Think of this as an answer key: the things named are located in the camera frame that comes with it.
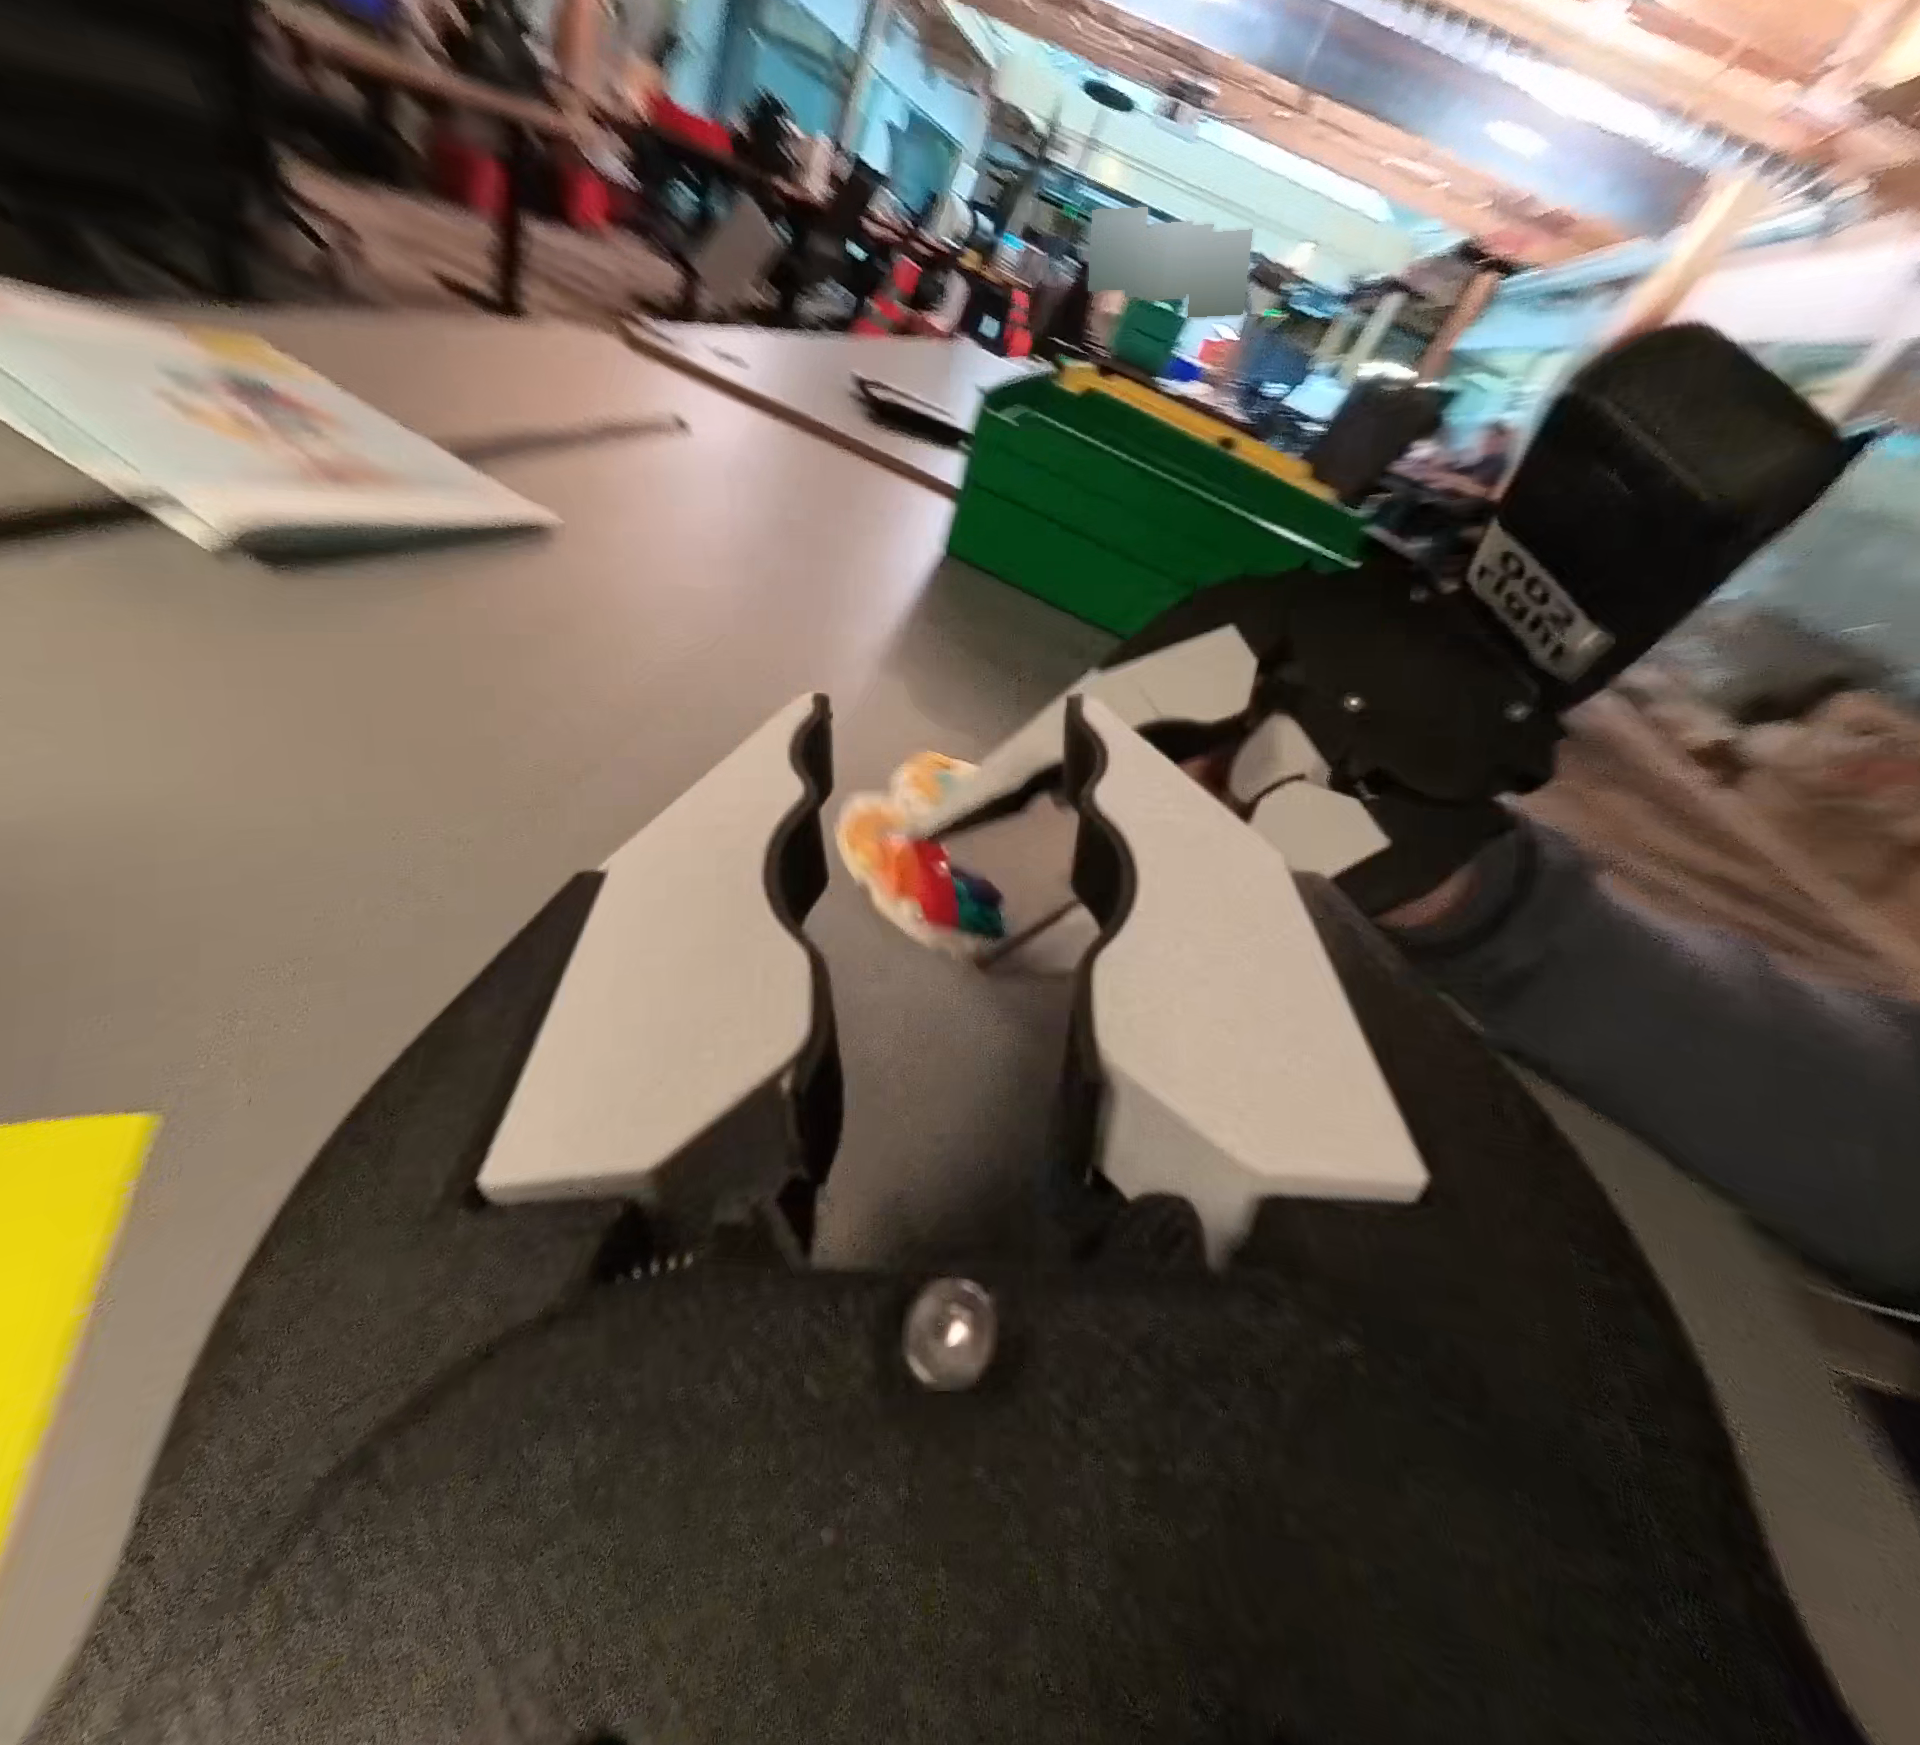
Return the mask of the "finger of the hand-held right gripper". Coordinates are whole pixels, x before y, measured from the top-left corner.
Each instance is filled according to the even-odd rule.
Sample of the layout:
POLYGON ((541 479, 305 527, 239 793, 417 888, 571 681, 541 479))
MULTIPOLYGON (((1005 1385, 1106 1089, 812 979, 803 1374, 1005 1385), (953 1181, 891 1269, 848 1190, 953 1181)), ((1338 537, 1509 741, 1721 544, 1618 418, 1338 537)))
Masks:
POLYGON ((1248 731, 1227 769, 1224 801, 1295 873, 1338 879, 1389 846, 1367 806, 1333 789, 1332 766, 1292 717, 1264 717, 1248 731))
POLYGON ((1258 661, 1242 633, 1217 627, 1160 652, 1086 671, 1046 701, 930 813, 934 838, 1022 815, 1065 780, 1067 706, 1098 701, 1141 736, 1227 727, 1252 701, 1258 661))

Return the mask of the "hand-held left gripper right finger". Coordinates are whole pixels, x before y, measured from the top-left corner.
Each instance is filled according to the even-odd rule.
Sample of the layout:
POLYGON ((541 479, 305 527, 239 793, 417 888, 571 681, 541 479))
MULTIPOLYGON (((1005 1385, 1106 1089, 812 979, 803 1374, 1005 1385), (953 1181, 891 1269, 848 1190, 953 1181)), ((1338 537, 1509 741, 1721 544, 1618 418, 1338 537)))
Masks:
POLYGON ((1271 1201, 1420 1202, 1427 1164, 1285 855, 1101 701, 1065 704, 1064 784, 1095 923, 1070 1058, 1087 1168, 1189 1205, 1212 1266, 1271 1201))

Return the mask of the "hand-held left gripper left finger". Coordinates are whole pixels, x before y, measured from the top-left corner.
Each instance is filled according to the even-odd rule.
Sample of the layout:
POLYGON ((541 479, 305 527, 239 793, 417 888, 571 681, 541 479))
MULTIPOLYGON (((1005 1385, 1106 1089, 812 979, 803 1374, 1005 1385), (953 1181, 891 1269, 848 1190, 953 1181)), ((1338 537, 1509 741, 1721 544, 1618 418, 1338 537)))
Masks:
POLYGON ((491 1206, 638 1214, 653 1252, 812 1252, 841 1137, 830 704, 803 693, 618 846, 476 1173, 491 1206))

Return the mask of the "green plastic bin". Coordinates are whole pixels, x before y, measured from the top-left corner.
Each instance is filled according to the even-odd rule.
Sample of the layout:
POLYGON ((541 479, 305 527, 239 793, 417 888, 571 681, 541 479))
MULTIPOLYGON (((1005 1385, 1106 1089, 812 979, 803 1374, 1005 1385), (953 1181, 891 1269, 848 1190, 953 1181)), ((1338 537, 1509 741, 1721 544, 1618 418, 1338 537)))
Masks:
POLYGON ((1371 555, 1332 507, 1044 369, 986 394, 948 555, 1070 617, 1129 635, 1215 586, 1340 575, 1371 555))

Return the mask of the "colourful brick plate assembly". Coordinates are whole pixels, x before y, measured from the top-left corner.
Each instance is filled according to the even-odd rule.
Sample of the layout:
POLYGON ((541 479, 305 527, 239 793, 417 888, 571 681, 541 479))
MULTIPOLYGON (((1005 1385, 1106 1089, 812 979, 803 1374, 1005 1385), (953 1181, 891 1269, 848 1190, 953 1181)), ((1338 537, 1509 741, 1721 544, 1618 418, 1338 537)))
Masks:
POLYGON ((953 861, 919 821, 942 811, 973 766, 942 753, 906 758, 881 790, 853 793, 834 818, 837 857, 877 915, 919 948, 978 961, 1007 942, 1001 893, 953 861))

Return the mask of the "person's right forearm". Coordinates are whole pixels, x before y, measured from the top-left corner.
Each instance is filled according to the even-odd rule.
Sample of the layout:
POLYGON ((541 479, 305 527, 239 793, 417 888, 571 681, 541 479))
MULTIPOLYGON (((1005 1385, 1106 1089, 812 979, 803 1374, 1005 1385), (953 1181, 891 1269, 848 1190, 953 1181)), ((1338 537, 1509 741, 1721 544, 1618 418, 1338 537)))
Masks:
POLYGON ((1849 1297, 1916 1316, 1914 996, 1660 916, 1533 821, 1380 927, 1505 1056, 1849 1297))

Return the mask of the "yellow plastic bin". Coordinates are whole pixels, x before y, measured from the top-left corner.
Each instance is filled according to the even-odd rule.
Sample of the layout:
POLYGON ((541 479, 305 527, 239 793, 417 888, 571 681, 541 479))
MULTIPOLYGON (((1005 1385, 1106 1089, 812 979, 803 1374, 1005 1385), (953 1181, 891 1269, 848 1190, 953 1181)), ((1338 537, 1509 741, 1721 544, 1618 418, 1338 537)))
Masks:
POLYGON ((1199 407, 1195 400, 1160 388, 1156 382, 1143 382, 1129 372, 1087 362, 1065 362, 1058 366, 1054 381, 1073 394, 1106 394, 1133 410, 1156 418, 1183 436, 1193 436, 1271 479, 1295 485, 1326 505, 1341 507, 1340 495, 1313 472, 1309 463, 1274 443, 1242 431, 1224 416, 1199 407))

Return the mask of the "yellow sticky note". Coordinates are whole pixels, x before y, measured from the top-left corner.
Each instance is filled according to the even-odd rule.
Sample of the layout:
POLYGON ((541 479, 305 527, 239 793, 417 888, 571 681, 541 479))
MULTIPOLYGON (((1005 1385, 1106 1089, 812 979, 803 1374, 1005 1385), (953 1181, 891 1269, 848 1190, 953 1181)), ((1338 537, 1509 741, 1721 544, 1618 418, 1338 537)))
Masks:
POLYGON ((159 1133, 152 1114, 3 1129, 3 1544, 159 1133))

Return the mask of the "instruction booklet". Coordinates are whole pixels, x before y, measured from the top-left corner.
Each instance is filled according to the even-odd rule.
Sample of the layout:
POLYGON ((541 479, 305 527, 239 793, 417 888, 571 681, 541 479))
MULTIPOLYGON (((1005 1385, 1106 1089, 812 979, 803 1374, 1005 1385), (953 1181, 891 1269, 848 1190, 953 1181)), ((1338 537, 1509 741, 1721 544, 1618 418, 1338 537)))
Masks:
POLYGON ((367 557, 562 519, 268 340, 4 282, 3 425, 190 544, 367 557))

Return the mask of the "brown table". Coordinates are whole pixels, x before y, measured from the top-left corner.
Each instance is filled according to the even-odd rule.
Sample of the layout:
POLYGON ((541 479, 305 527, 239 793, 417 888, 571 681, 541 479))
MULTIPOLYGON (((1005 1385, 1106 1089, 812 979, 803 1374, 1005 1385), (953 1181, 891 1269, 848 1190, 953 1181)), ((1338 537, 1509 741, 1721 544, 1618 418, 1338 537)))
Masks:
POLYGON ((437 101, 484 117, 507 134, 507 195, 495 222, 493 286, 461 286, 443 278, 446 291, 481 306, 497 318, 526 311, 525 279, 530 241, 526 236, 526 179, 538 154, 562 154, 611 181, 632 185, 629 167, 615 156, 614 110, 594 101, 541 101, 508 93, 462 74, 443 61, 410 52, 305 0, 257 0, 264 22, 275 31, 302 66, 325 66, 376 80, 418 101, 437 101))

